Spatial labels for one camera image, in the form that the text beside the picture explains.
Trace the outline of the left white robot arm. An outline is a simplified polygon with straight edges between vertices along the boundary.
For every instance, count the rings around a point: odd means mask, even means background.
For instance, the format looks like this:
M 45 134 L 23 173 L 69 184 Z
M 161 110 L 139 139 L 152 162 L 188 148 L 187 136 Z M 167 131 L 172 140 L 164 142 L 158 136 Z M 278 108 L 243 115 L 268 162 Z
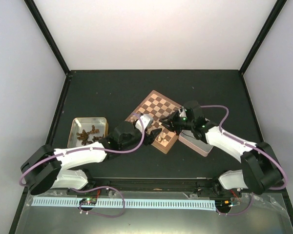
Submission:
M 95 182 L 81 166 L 111 160 L 120 154 L 136 151 L 142 144 L 152 144 L 161 129 L 148 133 L 150 123 L 151 120 L 142 117 L 134 122 L 123 121 L 106 137 L 87 146 L 54 149 L 43 145 L 22 164 L 19 184 L 27 187 L 31 195 L 55 188 L 91 194 Z

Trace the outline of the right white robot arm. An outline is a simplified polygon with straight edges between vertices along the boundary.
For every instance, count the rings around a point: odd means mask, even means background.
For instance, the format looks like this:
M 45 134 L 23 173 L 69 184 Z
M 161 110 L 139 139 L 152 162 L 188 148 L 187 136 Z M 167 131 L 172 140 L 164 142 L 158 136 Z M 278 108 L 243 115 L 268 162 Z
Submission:
M 217 196 L 238 188 L 260 195 L 266 190 L 282 190 L 288 183 L 288 177 L 269 144 L 250 142 L 225 131 L 221 123 L 205 118 L 203 106 L 197 101 L 186 102 L 160 122 L 177 135 L 183 130 L 191 131 L 196 140 L 221 149 L 241 163 L 240 170 L 227 171 L 212 184 Z

